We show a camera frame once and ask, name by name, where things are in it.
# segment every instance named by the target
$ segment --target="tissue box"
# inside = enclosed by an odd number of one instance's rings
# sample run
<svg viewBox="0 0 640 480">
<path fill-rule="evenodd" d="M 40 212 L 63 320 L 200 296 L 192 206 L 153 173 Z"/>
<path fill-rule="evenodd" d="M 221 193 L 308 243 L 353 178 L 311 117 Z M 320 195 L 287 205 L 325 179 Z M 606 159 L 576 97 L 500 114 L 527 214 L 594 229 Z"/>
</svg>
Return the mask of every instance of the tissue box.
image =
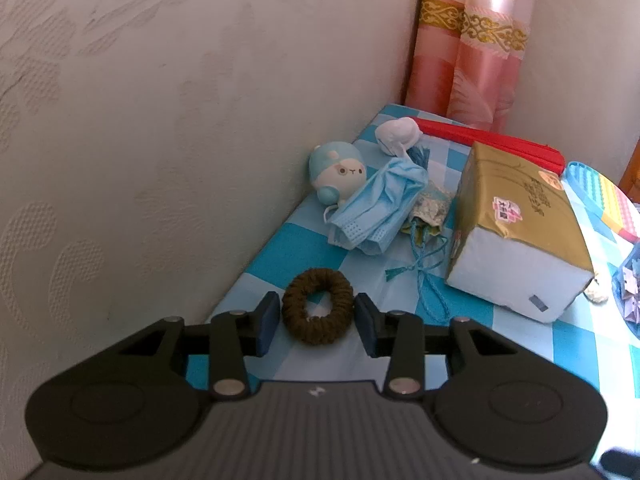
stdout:
<svg viewBox="0 0 640 480">
<path fill-rule="evenodd" d="M 458 187 L 447 284 L 551 322 L 592 279 L 591 258 L 558 177 L 474 143 Z"/>
</svg>

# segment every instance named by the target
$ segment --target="blue string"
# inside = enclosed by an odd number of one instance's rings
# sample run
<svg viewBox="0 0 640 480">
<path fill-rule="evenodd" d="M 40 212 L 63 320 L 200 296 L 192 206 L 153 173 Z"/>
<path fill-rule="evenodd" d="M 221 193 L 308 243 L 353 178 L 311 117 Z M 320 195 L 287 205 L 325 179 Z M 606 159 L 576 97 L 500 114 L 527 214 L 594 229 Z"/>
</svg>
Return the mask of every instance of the blue string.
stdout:
<svg viewBox="0 0 640 480">
<path fill-rule="evenodd" d="M 445 297 L 442 295 L 442 293 L 436 288 L 435 284 L 433 283 L 433 280 L 431 279 L 431 277 L 429 276 L 428 271 L 431 269 L 435 269 L 437 266 L 441 265 L 444 261 L 444 250 L 447 247 L 447 238 L 444 237 L 443 235 L 436 235 L 431 239 L 436 239 L 440 241 L 440 246 L 437 247 L 436 249 L 432 250 L 432 251 L 426 251 L 427 249 L 427 236 L 426 236 L 426 230 L 423 231 L 422 234 L 422 243 L 420 244 L 420 246 L 418 246 L 415 242 L 416 240 L 416 231 L 417 231 L 417 220 L 414 218 L 411 222 L 411 251 L 414 254 L 414 258 L 415 261 L 414 263 L 412 263 L 410 266 L 405 266 L 405 267 L 396 267 L 395 269 L 387 269 L 385 271 L 385 276 L 386 276 L 386 280 L 392 280 L 394 277 L 396 277 L 398 274 L 402 274 L 403 272 L 406 272 L 407 270 L 414 270 L 416 269 L 418 271 L 418 280 L 417 280 L 417 285 L 418 285 L 418 305 L 416 306 L 416 311 L 418 310 L 418 307 L 421 307 L 422 310 L 424 311 L 424 313 L 429 316 L 431 319 L 433 319 L 435 322 L 437 323 L 443 323 L 443 322 L 448 322 L 449 319 L 451 318 L 451 310 L 449 308 L 449 303 L 447 303 L 447 300 L 445 299 Z M 424 266 L 422 263 L 424 261 L 425 258 L 428 258 L 429 256 L 433 256 L 434 254 L 437 254 L 439 252 L 442 251 L 442 259 L 430 266 Z M 436 295 L 436 297 L 438 298 L 438 300 L 440 301 L 440 304 L 442 305 L 442 316 L 438 316 L 437 314 L 435 314 L 434 312 L 432 312 L 432 310 L 427 306 L 426 301 L 424 301 L 424 292 L 423 292 L 423 287 L 424 287 L 424 282 L 427 282 L 427 285 L 429 285 L 431 287 L 431 290 L 433 291 L 433 293 Z"/>
</svg>

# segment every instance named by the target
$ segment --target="curtain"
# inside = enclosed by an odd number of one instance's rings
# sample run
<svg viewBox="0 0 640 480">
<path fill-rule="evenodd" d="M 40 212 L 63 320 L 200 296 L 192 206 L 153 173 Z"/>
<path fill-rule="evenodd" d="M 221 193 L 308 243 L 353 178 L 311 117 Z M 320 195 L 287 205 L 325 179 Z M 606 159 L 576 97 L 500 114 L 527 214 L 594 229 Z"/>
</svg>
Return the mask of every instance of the curtain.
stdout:
<svg viewBox="0 0 640 480">
<path fill-rule="evenodd" d="M 501 132 L 534 0 L 422 0 L 404 104 Z"/>
</svg>

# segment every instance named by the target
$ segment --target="blue and white tablecloth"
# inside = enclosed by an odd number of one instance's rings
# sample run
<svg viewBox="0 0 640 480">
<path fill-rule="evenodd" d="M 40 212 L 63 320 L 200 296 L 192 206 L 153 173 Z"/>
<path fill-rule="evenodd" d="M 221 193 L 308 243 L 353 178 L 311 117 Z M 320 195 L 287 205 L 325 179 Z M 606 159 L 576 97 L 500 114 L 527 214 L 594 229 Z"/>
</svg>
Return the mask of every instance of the blue and white tablecloth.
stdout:
<svg viewBox="0 0 640 480">
<path fill-rule="evenodd" d="M 412 108 L 387 105 L 354 143 L 364 157 L 368 176 L 389 159 L 376 144 L 375 128 L 403 116 L 451 122 Z M 445 189 L 455 191 L 469 147 L 430 136 L 423 136 L 421 143 L 430 149 L 429 178 Z M 594 268 L 610 276 L 629 254 L 631 244 L 590 214 L 568 186 L 565 189 Z M 350 280 L 354 293 L 366 292 L 381 311 L 414 312 L 418 300 L 416 272 L 405 272 L 391 282 L 385 281 L 385 269 L 413 263 L 408 235 L 398 235 L 381 256 L 365 256 L 359 250 L 347 251 L 327 243 L 323 209 L 315 194 L 308 196 L 273 235 L 214 313 L 237 308 L 251 310 L 269 290 L 282 295 L 289 282 L 310 267 L 340 270 Z M 444 229 L 449 240 L 451 228 L 452 215 L 449 215 Z M 446 286 L 446 265 L 442 264 L 431 273 L 436 286 L 447 298 L 453 316 L 472 317 L 599 389 L 607 403 L 609 423 L 596 458 L 611 447 L 640 450 L 640 341 L 629 332 L 613 298 L 604 305 L 595 306 L 581 294 L 559 320 L 540 324 Z M 439 305 L 432 292 L 426 300 L 436 307 Z M 330 309 L 328 294 L 310 298 L 308 308 L 315 315 L 327 313 Z M 432 323 L 429 317 L 423 315 L 423 318 L 426 323 Z M 295 342 L 282 324 L 276 331 L 269 354 L 245 361 L 249 373 L 260 379 L 375 380 L 379 385 L 388 364 L 388 358 L 372 359 L 365 354 L 354 326 L 336 344 L 318 348 Z M 197 368 L 190 367 L 194 382 L 202 380 L 197 378 Z M 447 379 L 443 357 L 426 356 L 425 368 L 428 388 L 436 388 Z"/>
</svg>

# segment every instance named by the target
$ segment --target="embossed wallpaper pattern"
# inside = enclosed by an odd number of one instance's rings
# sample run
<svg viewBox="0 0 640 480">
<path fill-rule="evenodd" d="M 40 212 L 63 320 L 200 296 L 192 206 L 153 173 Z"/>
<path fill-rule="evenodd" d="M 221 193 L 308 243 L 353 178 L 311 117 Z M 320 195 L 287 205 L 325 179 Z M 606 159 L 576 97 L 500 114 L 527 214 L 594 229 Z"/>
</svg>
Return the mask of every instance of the embossed wallpaper pattern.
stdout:
<svg viewBox="0 0 640 480">
<path fill-rule="evenodd" d="M 399 97 L 416 3 L 0 0 L 0 480 L 39 461 L 38 384 L 202 320 L 313 146 Z"/>
</svg>

